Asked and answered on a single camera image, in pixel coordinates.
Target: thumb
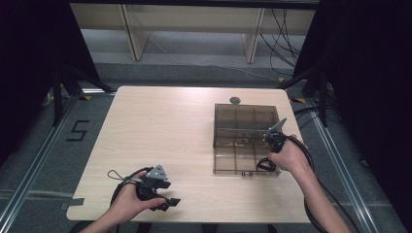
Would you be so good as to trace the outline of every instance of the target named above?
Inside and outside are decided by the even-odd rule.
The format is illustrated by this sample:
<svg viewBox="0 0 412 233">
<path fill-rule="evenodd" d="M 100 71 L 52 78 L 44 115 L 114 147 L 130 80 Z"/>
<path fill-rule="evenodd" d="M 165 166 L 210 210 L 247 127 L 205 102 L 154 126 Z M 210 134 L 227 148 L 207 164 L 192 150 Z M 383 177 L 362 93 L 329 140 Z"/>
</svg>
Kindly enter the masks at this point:
<svg viewBox="0 0 412 233">
<path fill-rule="evenodd" d="M 277 152 L 270 152 L 270 153 L 267 155 L 267 158 L 268 158 L 269 160 L 272 160 L 272 161 L 273 161 L 273 159 L 276 159 L 276 157 L 278 156 L 278 154 L 279 154 L 279 153 L 277 153 Z"/>
<path fill-rule="evenodd" d="M 143 202 L 144 209 L 158 207 L 161 204 L 165 203 L 166 200 L 164 198 L 154 198 L 151 200 L 147 200 Z"/>
</svg>

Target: gray floor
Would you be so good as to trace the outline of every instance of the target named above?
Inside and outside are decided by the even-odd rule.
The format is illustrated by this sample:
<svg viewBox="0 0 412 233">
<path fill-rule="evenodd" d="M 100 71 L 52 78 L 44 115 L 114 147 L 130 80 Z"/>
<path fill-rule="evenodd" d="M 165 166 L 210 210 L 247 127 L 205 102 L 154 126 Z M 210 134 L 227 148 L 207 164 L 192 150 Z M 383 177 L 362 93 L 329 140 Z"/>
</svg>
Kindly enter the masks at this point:
<svg viewBox="0 0 412 233">
<path fill-rule="evenodd" d="M 255 62 L 247 64 L 240 35 L 156 32 L 151 35 L 142 59 L 133 62 L 124 32 L 83 32 L 101 80 L 112 87 L 131 84 L 274 88 L 278 85 L 279 78 L 288 78 L 272 70 L 270 50 L 261 39 Z M 304 37 L 291 37 L 291 43 L 298 49 L 303 40 Z M 287 51 L 283 50 L 282 54 L 292 61 Z M 292 67 L 278 57 L 272 58 L 272 66 L 278 72 L 292 73 Z M 88 83 L 81 85 L 93 87 Z M 290 98 L 301 97 L 300 89 L 303 85 L 304 83 L 299 83 L 291 87 L 288 90 Z M 65 205 L 76 190 L 113 98 L 113 95 L 92 95 L 88 101 L 77 98 L 73 100 L 73 97 L 64 100 L 65 105 L 69 101 L 74 101 L 75 105 L 68 113 L 47 160 L 13 219 L 9 232 L 69 232 L 77 223 L 67 219 Z M 307 106 L 306 103 L 292 103 L 294 110 Z M 303 140 L 314 156 L 317 176 L 347 209 L 360 232 L 371 232 L 361 226 L 353 203 L 345 192 L 320 136 L 315 116 L 305 114 L 297 122 L 301 127 Z M 13 191 L 18 188 L 42 144 L 47 140 L 52 130 L 52 118 L 53 107 L 46 106 L 36 116 L 35 123 L 19 150 L 1 167 L 1 209 L 8 205 Z M 69 142 L 67 139 L 80 137 L 79 134 L 71 132 L 78 120 L 88 120 L 87 123 L 78 125 L 78 128 L 87 131 L 85 137 L 79 142 Z M 359 164 L 361 154 L 335 110 L 327 110 L 327 122 L 327 130 L 342 155 L 378 232 L 406 232 L 371 172 Z M 279 232 L 314 231 L 309 224 L 275 226 Z M 135 232 L 136 227 L 137 223 L 127 223 L 121 232 Z"/>
</svg>

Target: wrist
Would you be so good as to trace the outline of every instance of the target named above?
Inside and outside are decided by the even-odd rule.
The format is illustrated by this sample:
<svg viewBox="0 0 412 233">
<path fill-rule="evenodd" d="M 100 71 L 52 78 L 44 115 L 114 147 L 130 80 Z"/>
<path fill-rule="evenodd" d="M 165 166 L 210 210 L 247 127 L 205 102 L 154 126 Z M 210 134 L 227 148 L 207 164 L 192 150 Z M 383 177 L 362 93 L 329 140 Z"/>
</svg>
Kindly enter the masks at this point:
<svg viewBox="0 0 412 233">
<path fill-rule="evenodd" d="M 112 217 L 109 212 L 106 212 L 103 216 L 101 216 L 98 220 L 94 223 L 89 225 L 86 229 L 82 231 L 82 233 L 106 233 L 110 232 L 110 230 L 115 227 L 118 223 L 115 221 L 115 217 Z"/>
<path fill-rule="evenodd" d="M 313 174 L 313 171 L 308 164 L 297 164 L 290 169 L 290 172 L 296 180 L 307 178 Z"/>
<path fill-rule="evenodd" d="M 121 224 L 121 220 L 119 219 L 120 213 L 116 213 L 115 211 L 112 211 L 111 208 L 101 217 L 101 221 L 105 222 L 106 225 L 110 228 Z"/>
</svg>

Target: cable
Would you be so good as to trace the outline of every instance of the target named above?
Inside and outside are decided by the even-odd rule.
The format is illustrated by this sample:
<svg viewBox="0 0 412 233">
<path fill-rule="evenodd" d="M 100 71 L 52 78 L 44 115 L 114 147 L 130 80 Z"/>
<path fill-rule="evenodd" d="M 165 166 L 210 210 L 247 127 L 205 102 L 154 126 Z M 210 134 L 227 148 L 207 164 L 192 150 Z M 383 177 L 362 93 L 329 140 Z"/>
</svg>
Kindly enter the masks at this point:
<svg viewBox="0 0 412 233">
<path fill-rule="evenodd" d="M 326 105 L 326 109 L 327 110 L 334 110 L 332 105 Z M 309 112 L 313 112 L 313 111 L 318 111 L 319 110 L 319 106 L 315 106 L 315 107 L 308 107 L 308 108 L 303 108 L 303 109 L 299 109 L 293 112 L 294 116 L 296 117 L 296 120 L 299 120 L 303 115 L 309 113 Z M 338 113 L 335 114 L 326 114 L 326 118 L 329 119 L 332 122 L 335 123 L 341 123 L 335 119 L 332 119 L 328 116 L 332 116 L 332 115 L 338 115 Z M 308 124 L 311 120 L 315 119 L 318 116 L 312 117 L 311 119 L 309 119 L 307 122 L 305 122 L 302 126 L 299 127 L 299 129 L 303 128 L 304 126 L 306 126 L 306 124 Z"/>
<path fill-rule="evenodd" d="M 309 166 L 311 167 L 312 171 L 315 173 L 315 164 L 313 163 L 313 159 L 312 159 L 312 155 L 310 154 L 309 150 L 305 147 L 305 145 L 303 145 L 300 141 L 298 141 L 295 137 L 292 136 L 285 136 L 287 139 L 289 139 L 291 142 L 293 142 L 295 145 L 297 145 L 303 152 L 303 154 L 305 155 L 306 159 L 308 160 Z M 336 204 L 338 205 L 338 207 L 342 210 L 342 212 L 344 213 L 344 215 L 347 217 L 348 220 L 351 221 L 351 223 L 354 225 L 354 228 L 357 232 L 360 232 L 360 230 L 358 229 L 358 227 L 356 226 L 354 220 L 351 218 L 351 216 L 349 215 L 349 213 L 345 210 L 345 208 L 340 204 L 340 202 L 336 199 L 336 197 L 334 197 L 331 192 L 325 187 L 324 184 L 321 183 L 321 181 L 319 181 L 319 179 L 317 178 L 319 184 L 321 185 L 321 187 L 324 189 L 324 191 L 336 202 Z M 322 226 L 315 220 L 315 218 L 313 217 L 312 213 L 310 212 L 309 208 L 307 207 L 307 203 L 306 200 L 304 200 L 304 205 L 305 205 L 305 211 L 306 211 L 306 215 L 308 215 L 309 220 L 312 222 L 312 224 L 317 228 L 318 231 L 320 232 L 326 232 Z"/>
<path fill-rule="evenodd" d="M 291 53 L 292 57 L 294 58 L 294 61 L 296 61 L 296 57 L 295 57 L 295 56 L 300 54 L 300 50 L 298 50 L 297 48 L 295 48 L 294 46 L 292 46 L 291 41 L 289 40 L 288 26 L 287 26 L 287 23 L 286 23 L 286 15 L 287 15 L 287 12 L 288 12 L 287 9 L 284 9 L 284 10 L 283 10 L 283 13 L 284 13 L 283 20 L 284 20 L 284 21 L 283 21 L 282 26 L 281 26 L 280 23 L 279 23 L 278 18 L 276 18 L 276 15 L 275 15 L 274 10 L 272 9 L 272 15 L 273 15 L 273 17 L 275 18 L 276 24 L 277 24 L 278 27 L 279 27 L 278 40 L 279 40 L 280 36 L 282 35 L 282 37 L 284 38 L 285 42 L 288 44 L 289 48 L 287 49 L 287 48 L 281 46 L 280 44 L 278 44 L 278 45 L 279 45 L 281 48 L 283 48 L 284 50 L 289 51 L 289 52 Z"/>
<path fill-rule="evenodd" d="M 338 124 L 342 124 L 342 119 L 341 119 L 341 118 L 339 118 L 339 121 L 338 121 L 338 120 L 336 120 L 336 119 L 332 119 L 332 118 L 328 117 L 328 116 L 333 116 L 333 115 L 339 115 L 339 114 L 338 114 L 338 113 L 336 113 L 336 114 L 326 114 L 326 118 L 327 118 L 328 120 L 332 121 L 332 122 L 335 122 L 335 123 L 338 123 Z"/>
<path fill-rule="evenodd" d="M 276 46 L 276 44 L 275 44 L 275 46 L 271 47 L 271 46 L 269 45 L 269 43 L 267 43 L 266 39 L 264 39 L 264 37 L 263 37 L 262 34 L 260 34 L 260 37 L 261 37 L 261 39 L 263 39 L 264 43 L 266 43 L 267 46 L 270 48 L 270 50 L 271 50 L 270 57 L 272 57 L 272 54 L 275 53 L 275 54 L 277 54 L 277 55 L 279 56 L 280 59 L 282 59 L 283 61 L 285 61 L 285 63 L 287 63 L 288 65 L 294 67 L 294 64 L 293 64 L 293 63 L 291 63 L 290 61 L 288 61 L 282 54 L 280 54 L 278 51 L 276 51 L 276 50 L 274 49 L 275 46 Z"/>
<path fill-rule="evenodd" d="M 128 182 L 131 178 L 133 178 L 134 176 L 136 176 L 137 174 L 139 174 L 139 173 L 141 173 L 141 172 L 144 172 L 144 171 L 149 172 L 149 171 L 151 171 L 152 169 L 153 169 L 153 167 L 145 167 L 145 168 L 139 169 L 139 170 L 137 170 L 136 172 L 130 174 L 130 176 L 128 176 L 128 177 L 122 177 L 116 170 L 110 170 L 110 171 L 107 173 L 107 176 L 108 176 L 109 178 L 111 178 L 111 179 L 121 181 L 121 183 L 118 184 L 118 187 L 116 188 L 115 192 L 113 193 L 113 196 L 112 196 L 112 200 L 111 200 L 111 202 L 110 202 L 110 205 L 112 206 L 113 202 L 114 202 L 115 199 L 118 197 L 118 194 L 119 194 L 120 190 L 122 189 L 122 187 L 123 187 L 124 185 L 126 185 L 127 182 Z M 112 177 L 112 176 L 110 176 L 110 173 L 112 173 L 112 172 L 114 172 L 114 173 L 117 175 L 117 177 Z M 116 230 L 115 230 L 115 232 L 116 232 L 116 233 L 119 233 L 119 232 L 120 232 L 120 224 L 117 224 L 117 225 L 116 225 Z"/>
<path fill-rule="evenodd" d="M 161 46 L 158 44 L 158 42 L 156 42 L 156 41 L 153 39 L 152 36 L 150 36 L 149 38 L 150 38 L 150 40 L 151 40 L 160 50 L 162 50 L 164 53 L 170 55 L 170 53 L 169 53 L 167 50 L 165 50 L 163 47 L 161 47 Z M 254 73 L 250 73 L 250 72 L 248 72 L 248 71 L 245 71 L 245 70 L 242 70 L 242 69 L 239 69 L 239 68 L 228 67 L 228 66 L 219 66 L 219 65 L 199 65 L 199 64 L 195 64 L 195 63 L 191 63 L 191 62 L 179 61 L 179 60 L 177 60 L 177 59 L 175 59 L 175 58 L 173 58 L 173 57 L 169 57 L 169 58 L 172 59 L 173 61 L 177 62 L 177 63 L 180 63 L 180 64 L 200 66 L 200 67 L 218 67 L 218 68 L 223 68 L 223 69 L 228 69 L 228 70 L 235 70 L 235 71 L 243 72 L 243 73 L 248 74 L 248 75 L 252 75 L 252 76 L 256 76 L 256 77 L 261 77 L 261 78 L 266 78 L 266 79 L 269 79 L 269 80 L 271 80 L 271 81 L 273 81 L 273 82 L 275 82 L 275 83 L 281 83 L 281 82 L 279 82 L 279 81 L 277 81 L 277 80 L 275 80 L 275 79 L 273 79 L 273 78 L 271 78 L 271 77 L 264 76 L 264 75 L 258 75 L 258 74 L 254 74 Z"/>
<path fill-rule="evenodd" d="M 313 116 L 312 118 L 310 118 L 308 121 L 306 121 L 303 125 L 299 126 L 299 129 L 302 129 L 303 127 L 305 127 L 310 121 L 314 120 L 315 118 L 319 117 L 319 115 Z"/>
</svg>

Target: small round object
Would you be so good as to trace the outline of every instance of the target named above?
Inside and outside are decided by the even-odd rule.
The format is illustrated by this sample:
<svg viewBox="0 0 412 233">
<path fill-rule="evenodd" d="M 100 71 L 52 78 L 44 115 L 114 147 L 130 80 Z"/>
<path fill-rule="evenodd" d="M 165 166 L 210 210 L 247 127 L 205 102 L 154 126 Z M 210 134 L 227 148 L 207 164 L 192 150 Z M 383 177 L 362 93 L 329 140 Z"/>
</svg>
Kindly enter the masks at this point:
<svg viewBox="0 0 412 233">
<path fill-rule="evenodd" d="M 236 97 L 236 96 L 231 97 L 229 101 L 232 105 L 240 104 L 240 99 L 239 99 L 239 97 Z"/>
</svg>

